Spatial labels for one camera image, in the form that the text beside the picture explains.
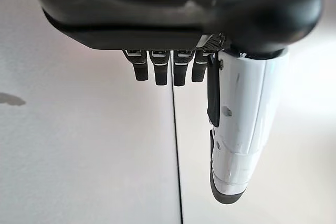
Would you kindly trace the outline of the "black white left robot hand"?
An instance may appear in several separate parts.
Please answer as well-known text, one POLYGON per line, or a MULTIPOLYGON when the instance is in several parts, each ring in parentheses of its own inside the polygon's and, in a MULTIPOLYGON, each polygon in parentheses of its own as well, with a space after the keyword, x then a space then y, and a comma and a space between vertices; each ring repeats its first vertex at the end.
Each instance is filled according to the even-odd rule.
POLYGON ((268 140, 288 46, 318 23, 323 0, 39 0, 47 20, 77 42, 121 50, 139 81, 207 80, 214 198, 235 203, 268 140))

